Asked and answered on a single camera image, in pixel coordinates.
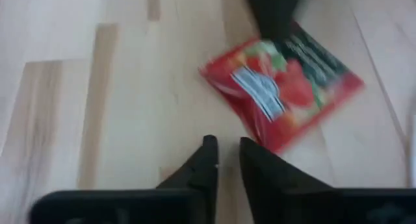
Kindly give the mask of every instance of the wooden floor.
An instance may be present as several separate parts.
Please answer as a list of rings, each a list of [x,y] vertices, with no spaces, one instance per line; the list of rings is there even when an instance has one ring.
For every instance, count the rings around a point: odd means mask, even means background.
[[[415,0],[307,0],[297,18],[366,89],[282,157],[333,186],[407,186]],[[251,223],[247,133],[198,67],[252,22],[244,0],[0,0],[0,223],[55,190],[152,188],[206,134],[218,223]]]

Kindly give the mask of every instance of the snack bag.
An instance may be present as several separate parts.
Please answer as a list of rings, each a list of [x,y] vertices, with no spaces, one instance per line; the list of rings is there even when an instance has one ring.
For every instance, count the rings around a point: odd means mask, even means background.
[[[363,82],[297,24],[279,45],[251,40],[201,68],[260,145],[281,151]]]

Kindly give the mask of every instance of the red packet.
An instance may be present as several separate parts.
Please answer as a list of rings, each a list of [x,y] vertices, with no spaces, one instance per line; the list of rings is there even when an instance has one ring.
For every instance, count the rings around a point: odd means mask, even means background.
[[[280,152],[363,82],[295,25],[279,45],[251,40],[201,68],[260,145]]]

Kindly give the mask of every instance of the strawberry packet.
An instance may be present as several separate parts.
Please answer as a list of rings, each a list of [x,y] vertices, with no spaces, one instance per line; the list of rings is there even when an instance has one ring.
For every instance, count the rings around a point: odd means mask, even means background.
[[[276,153],[363,87],[296,23],[284,41],[250,40],[200,73],[257,143]]]

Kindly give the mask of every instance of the barcode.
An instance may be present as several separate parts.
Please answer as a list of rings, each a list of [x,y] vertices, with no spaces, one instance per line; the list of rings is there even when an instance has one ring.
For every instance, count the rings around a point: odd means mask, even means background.
[[[256,73],[246,66],[239,68],[232,77],[253,98],[269,121],[285,111],[278,98],[279,88],[270,77]]]

